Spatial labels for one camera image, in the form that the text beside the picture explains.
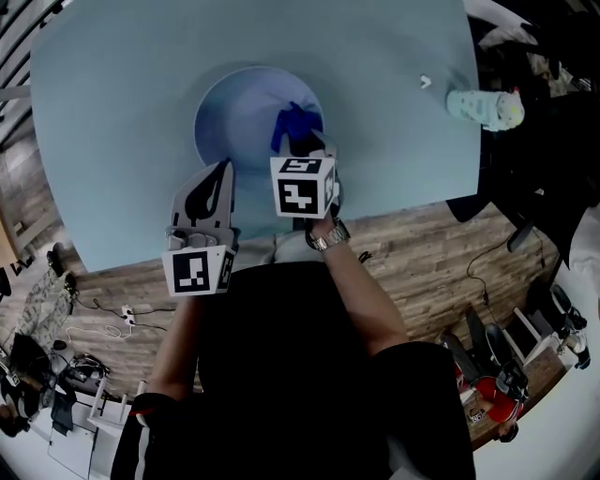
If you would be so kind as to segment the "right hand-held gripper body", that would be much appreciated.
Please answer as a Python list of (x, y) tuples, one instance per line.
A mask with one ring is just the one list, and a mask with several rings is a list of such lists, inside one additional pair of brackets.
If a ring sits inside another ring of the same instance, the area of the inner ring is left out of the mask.
[(280, 218), (323, 219), (339, 200), (334, 157), (271, 157), (270, 173)]

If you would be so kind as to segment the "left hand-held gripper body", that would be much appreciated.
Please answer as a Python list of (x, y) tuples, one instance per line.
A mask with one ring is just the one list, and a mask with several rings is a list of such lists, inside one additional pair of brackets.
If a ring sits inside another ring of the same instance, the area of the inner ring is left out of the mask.
[(170, 226), (168, 250), (162, 264), (171, 297), (197, 296), (228, 291), (240, 231)]

